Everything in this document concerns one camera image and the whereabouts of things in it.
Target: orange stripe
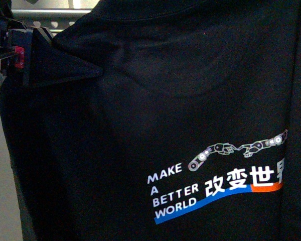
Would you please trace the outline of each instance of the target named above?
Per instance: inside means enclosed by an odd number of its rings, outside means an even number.
[[[255,187],[253,184],[251,184],[252,192],[274,192],[279,190],[283,186],[283,182],[275,182],[273,183],[273,186],[267,186],[267,187]]]

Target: blue stripe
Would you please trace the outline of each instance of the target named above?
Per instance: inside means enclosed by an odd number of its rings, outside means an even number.
[[[251,185],[247,185],[245,188],[236,188],[236,189],[233,189],[233,190],[230,190],[228,188],[228,189],[225,189],[225,192],[218,192],[215,196],[209,196],[209,197],[206,197],[206,198],[204,198],[200,201],[197,201],[194,206],[185,208],[183,210],[175,211],[171,214],[166,214],[165,216],[161,216],[159,218],[155,217],[154,220],[155,220],[156,224],[160,224],[162,222],[166,222],[166,221],[171,220],[173,218],[182,216],[182,215],[184,215],[188,212],[192,212],[196,209],[204,207],[205,205],[207,205],[211,202],[214,202],[214,201],[216,201],[220,198],[227,197],[227,196],[230,196],[230,195],[233,195],[233,194],[247,193],[247,192],[252,192]]]

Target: shirt fabric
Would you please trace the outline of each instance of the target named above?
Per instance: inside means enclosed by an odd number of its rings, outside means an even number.
[[[301,1],[101,0],[53,46],[103,74],[0,89],[26,240],[301,240]]]

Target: robotic arm graphic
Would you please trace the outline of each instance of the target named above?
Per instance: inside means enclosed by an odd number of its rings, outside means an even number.
[[[257,153],[263,149],[267,149],[274,146],[282,145],[287,138],[287,130],[283,133],[263,141],[257,141],[252,144],[242,145],[238,148],[238,150],[245,149],[245,153],[243,154],[245,158],[252,157],[254,153]]]
[[[197,171],[200,166],[207,160],[208,156],[212,153],[218,153],[220,155],[230,155],[234,151],[238,149],[229,143],[217,143],[214,145],[209,146],[203,152],[198,154],[190,163],[189,163],[189,170],[192,172]]]
[[[197,171],[212,153],[217,153],[220,155],[230,155],[234,153],[234,151],[241,151],[242,149],[245,149],[245,153],[243,155],[245,158],[249,158],[252,157],[254,153],[257,153],[263,149],[282,145],[285,142],[286,138],[287,130],[271,139],[256,141],[252,144],[245,144],[240,146],[239,148],[236,148],[234,145],[229,143],[216,143],[198,154],[189,163],[188,168],[192,172]]]

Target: black t-shirt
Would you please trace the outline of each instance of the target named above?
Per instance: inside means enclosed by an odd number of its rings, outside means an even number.
[[[103,75],[1,88],[38,240],[301,240],[301,1],[105,0],[53,43]]]

